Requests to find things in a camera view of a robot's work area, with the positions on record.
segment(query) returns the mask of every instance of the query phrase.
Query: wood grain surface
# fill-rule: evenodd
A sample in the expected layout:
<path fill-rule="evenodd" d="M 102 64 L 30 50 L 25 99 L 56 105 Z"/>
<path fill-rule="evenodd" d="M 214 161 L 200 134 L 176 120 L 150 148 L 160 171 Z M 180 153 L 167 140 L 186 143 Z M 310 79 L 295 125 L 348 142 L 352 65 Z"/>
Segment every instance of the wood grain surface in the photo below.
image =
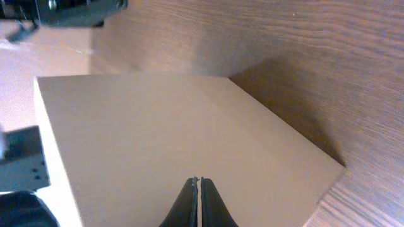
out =
<path fill-rule="evenodd" d="M 0 22 L 0 124 L 5 131 L 36 125 L 33 106 L 35 76 L 88 74 L 91 31 L 41 28 L 24 42 L 11 44 L 5 36 L 15 22 Z"/>
<path fill-rule="evenodd" d="M 92 45 L 92 73 L 231 76 L 343 163 L 308 226 L 404 225 L 402 1 L 135 0 Z"/>

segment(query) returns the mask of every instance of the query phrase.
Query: cardboard box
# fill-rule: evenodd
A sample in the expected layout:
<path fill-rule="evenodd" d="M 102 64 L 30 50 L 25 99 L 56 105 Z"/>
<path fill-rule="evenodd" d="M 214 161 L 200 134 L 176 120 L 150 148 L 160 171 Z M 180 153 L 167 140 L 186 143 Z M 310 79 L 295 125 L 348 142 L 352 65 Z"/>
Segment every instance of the cardboard box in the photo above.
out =
<path fill-rule="evenodd" d="M 62 226 L 158 226 L 193 176 L 239 226 L 302 226 L 343 171 L 227 78 L 38 78 L 35 108 Z"/>

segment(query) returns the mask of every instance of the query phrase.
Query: brown cardboard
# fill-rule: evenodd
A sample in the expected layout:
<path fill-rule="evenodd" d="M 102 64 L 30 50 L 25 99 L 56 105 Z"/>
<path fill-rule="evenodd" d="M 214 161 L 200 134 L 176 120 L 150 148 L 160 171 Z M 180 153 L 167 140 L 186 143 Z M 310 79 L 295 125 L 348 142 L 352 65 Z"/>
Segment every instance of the brown cardboard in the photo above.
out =
<path fill-rule="evenodd" d="M 343 170 L 227 78 L 38 78 L 35 108 L 73 212 L 56 213 L 77 218 L 70 185 L 85 226 L 158 226 L 193 176 L 214 181 L 239 226 L 302 226 Z"/>

